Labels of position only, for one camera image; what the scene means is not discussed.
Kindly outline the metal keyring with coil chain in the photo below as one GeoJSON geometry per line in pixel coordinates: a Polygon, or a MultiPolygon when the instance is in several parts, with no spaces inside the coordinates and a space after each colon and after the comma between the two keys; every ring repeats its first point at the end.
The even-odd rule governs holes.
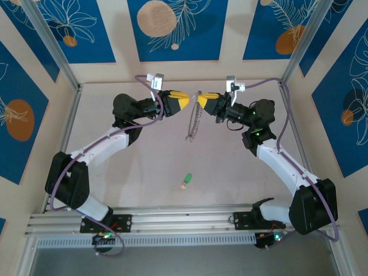
{"type": "Polygon", "coordinates": [[[198,127],[200,124],[200,118],[202,116],[202,107],[199,104],[199,96],[202,94],[202,91],[198,91],[194,96],[193,99],[195,100],[194,106],[191,111],[191,116],[189,120],[189,127],[188,132],[185,140],[188,140],[189,142],[193,142],[196,138],[198,127]]]}

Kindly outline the green capped key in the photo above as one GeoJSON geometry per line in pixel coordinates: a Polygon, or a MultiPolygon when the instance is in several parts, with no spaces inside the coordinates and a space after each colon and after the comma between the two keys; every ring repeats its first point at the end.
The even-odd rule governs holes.
{"type": "Polygon", "coordinates": [[[181,189],[186,189],[188,184],[191,182],[192,177],[193,177],[192,173],[186,174],[182,182],[178,185],[178,187],[181,189]]]}

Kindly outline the aluminium table side rail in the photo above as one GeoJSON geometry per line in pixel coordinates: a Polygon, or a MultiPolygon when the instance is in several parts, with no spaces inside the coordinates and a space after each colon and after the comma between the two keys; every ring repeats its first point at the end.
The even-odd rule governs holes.
{"type": "Polygon", "coordinates": [[[279,148],[280,148],[280,142],[281,142],[281,138],[283,136],[283,133],[285,132],[287,125],[290,124],[291,127],[292,127],[292,130],[293,130],[293,133],[294,133],[294,137],[296,138],[296,142],[297,142],[298,149],[299,149],[299,152],[300,152],[300,155],[301,155],[301,158],[302,158],[302,162],[303,162],[304,165],[306,165],[306,168],[304,168],[302,165],[298,165],[294,161],[291,161],[291,158],[286,157],[285,154],[283,154],[283,156],[291,164],[291,166],[293,166],[295,168],[295,170],[301,175],[300,178],[305,182],[305,183],[303,183],[303,185],[306,186],[306,183],[308,183],[313,188],[313,190],[315,191],[317,196],[319,197],[319,201],[321,201],[323,204],[325,204],[325,198],[323,197],[323,194],[320,192],[320,190],[316,186],[319,179],[315,175],[313,175],[310,171],[308,171],[310,166],[309,166],[304,148],[302,146],[302,142],[301,142],[300,134],[299,134],[298,129],[297,129],[296,122],[295,122],[293,114],[292,114],[292,105],[291,105],[291,97],[290,97],[289,88],[288,88],[288,86],[287,86],[287,84],[285,83],[284,80],[282,80],[280,78],[276,78],[276,81],[279,83],[280,91],[283,92],[283,94],[285,95],[283,97],[283,100],[284,100],[285,108],[286,108],[286,112],[287,112],[286,121],[284,123],[283,129],[281,131],[281,134],[277,138],[278,150],[280,151],[279,148]]]}
{"type": "MultiPolygon", "coordinates": [[[[68,113],[68,117],[67,117],[67,121],[66,121],[66,125],[64,127],[63,130],[63,135],[62,135],[62,139],[61,139],[61,144],[60,144],[60,148],[59,151],[63,151],[65,152],[69,143],[69,139],[70,139],[70,135],[71,135],[71,131],[72,131],[72,126],[75,120],[75,116],[76,116],[76,112],[78,109],[78,105],[79,105],[79,101],[82,95],[82,91],[83,91],[83,86],[84,84],[79,85],[79,89],[76,91],[75,97],[72,101],[69,113],[68,113]]],[[[41,214],[47,212],[49,209],[49,201],[50,201],[50,195],[49,194],[45,194],[44,197],[44,202],[43,205],[41,207],[41,214]]]]}

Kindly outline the aluminium frame post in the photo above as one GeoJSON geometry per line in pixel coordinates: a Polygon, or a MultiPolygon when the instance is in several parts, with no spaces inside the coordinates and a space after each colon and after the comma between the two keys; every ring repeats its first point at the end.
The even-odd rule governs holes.
{"type": "Polygon", "coordinates": [[[53,60],[65,75],[73,90],[78,92],[81,85],[37,5],[33,0],[20,0],[20,4],[53,60]]]}
{"type": "Polygon", "coordinates": [[[319,0],[279,81],[284,88],[291,80],[334,0],[319,0]]]}

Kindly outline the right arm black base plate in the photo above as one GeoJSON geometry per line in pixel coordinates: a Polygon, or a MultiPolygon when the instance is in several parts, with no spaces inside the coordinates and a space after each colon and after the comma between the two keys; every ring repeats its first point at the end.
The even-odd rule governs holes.
{"type": "Polygon", "coordinates": [[[279,221],[265,220],[257,212],[234,212],[233,220],[236,230],[271,230],[285,229],[286,225],[279,221]]]}

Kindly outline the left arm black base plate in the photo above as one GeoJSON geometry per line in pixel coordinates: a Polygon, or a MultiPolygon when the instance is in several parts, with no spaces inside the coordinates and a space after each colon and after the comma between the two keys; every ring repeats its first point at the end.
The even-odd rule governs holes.
{"type": "MultiPolygon", "coordinates": [[[[131,214],[113,214],[100,223],[106,225],[117,233],[130,233],[132,226],[132,215],[131,214]]],[[[83,218],[80,225],[80,233],[100,233],[107,232],[108,230],[103,226],[93,222],[87,218],[83,218]]]]}

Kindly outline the aluminium mounting rail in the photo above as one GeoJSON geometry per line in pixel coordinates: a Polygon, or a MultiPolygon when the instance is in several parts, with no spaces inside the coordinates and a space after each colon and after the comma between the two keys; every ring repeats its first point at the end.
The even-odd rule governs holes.
{"type": "MultiPolygon", "coordinates": [[[[130,234],[205,234],[232,233],[235,226],[228,222],[235,212],[248,212],[250,204],[217,206],[174,206],[156,208],[115,208],[115,214],[132,215],[130,234]]],[[[61,210],[33,214],[28,221],[26,237],[78,235],[81,215],[61,210]]]]}

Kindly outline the aluminium frame leg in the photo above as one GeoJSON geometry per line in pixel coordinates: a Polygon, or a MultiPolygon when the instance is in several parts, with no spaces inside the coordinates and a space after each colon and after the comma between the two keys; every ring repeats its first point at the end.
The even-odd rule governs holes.
{"type": "Polygon", "coordinates": [[[13,276],[29,276],[32,268],[35,254],[38,248],[39,238],[27,237],[19,261],[17,263],[13,276]]]}
{"type": "Polygon", "coordinates": [[[351,256],[343,231],[339,230],[339,240],[329,241],[333,258],[340,276],[355,276],[351,256]]]}

